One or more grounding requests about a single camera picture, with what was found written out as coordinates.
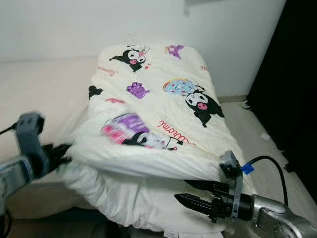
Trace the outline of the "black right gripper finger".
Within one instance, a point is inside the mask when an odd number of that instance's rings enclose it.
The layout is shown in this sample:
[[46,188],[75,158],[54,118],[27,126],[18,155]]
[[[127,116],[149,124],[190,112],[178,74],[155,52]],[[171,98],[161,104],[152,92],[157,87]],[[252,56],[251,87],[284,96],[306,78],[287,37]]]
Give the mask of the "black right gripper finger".
[[210,181],[210,180],[185,180],[190,186],[211,192],[213,194],[224,194],[226,195],[226,184],[219,181]]
[[186,208],[192,209],[204,215],[217,215],[215,196],[202,199],[190,193],[175,193],[174,198]]

